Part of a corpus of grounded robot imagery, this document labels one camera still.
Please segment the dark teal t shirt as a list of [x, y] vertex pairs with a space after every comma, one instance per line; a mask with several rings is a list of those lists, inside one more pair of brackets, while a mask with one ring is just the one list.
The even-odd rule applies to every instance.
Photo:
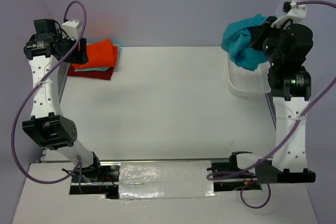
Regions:
[[251, 47], [250, 28], [262, 25], [266, 16], [257, 14], [252, 18], [243, 19], [227, 26], [223, 33], [221, 48], [229, 55], [230, 60], [238, 67], [255, 71], [262, 63], [267, 62], [264, 52]]

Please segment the dark red t shirt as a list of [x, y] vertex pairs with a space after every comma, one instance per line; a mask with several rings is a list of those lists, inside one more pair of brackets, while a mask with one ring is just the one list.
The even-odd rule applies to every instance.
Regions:
[[67, 72], [67, 76], [99, 79], [99, 80], [110, 80], [113, 71], [114, 68], [108, 68], [106, 71], [75, 71], [75, 69], [72, 66], [70, 66]]

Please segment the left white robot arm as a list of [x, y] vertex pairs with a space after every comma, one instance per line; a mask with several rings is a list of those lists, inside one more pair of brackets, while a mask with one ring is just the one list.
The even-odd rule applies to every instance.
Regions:
[[22, 123], [24, 132], [40, 147], [57, 151], [73, 163], [81, 157], [81, 173], [90, 181], [102, 177], [103, 168], [94, 152], [87, 150], [78, 140], [74, 121], [64, 117], [59, 101], [57, 63], [74, 47], [65, 59], [67, 63], [88, 62], [86, 39], [80, 38], [83, 24], [76, 19], [67, 20], [57, 28], [53, 19], [34, 21], [36, 33], [24, 47], [37, 91], [33, 95], [30, 119]]

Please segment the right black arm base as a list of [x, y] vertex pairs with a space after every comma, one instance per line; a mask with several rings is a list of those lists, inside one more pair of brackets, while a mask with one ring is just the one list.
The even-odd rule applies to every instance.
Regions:
[[212, 160], [206, 170], [209, 173], [209, 180], [213, 183], [214, 192], [241, 190], [250, 183], [252, 184], [246, 188], [247, 190], [261, 190], [254, 168], [236, 175], [259, 159], [260, 157], [252, 152], [244, 151], [232, 152], [229, 158]]

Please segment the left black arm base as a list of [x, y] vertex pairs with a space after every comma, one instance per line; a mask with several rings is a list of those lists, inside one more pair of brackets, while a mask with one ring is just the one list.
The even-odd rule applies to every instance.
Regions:
[[77, 168], [71, 176], [69, 195], [101, 195], [107, 199], [119, 199], [120, 163], [101, 163], [98, 168]]

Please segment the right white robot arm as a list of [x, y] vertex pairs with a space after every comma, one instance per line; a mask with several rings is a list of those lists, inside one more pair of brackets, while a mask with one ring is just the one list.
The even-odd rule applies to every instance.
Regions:
[[303, 66], [313, 47], [313, 32], [287, 18], [281, 25], [270, 16], [250, 29], [251, 47], [265, 53], [268, 83], [276, 115], [276, 149], [270, 157], [233, 152], [228, 171], [233, 177], [254, 174], [262, 184], [313, 183], [315, 172], [306, 158], [305, 108], [311, 98], [311, 75]]

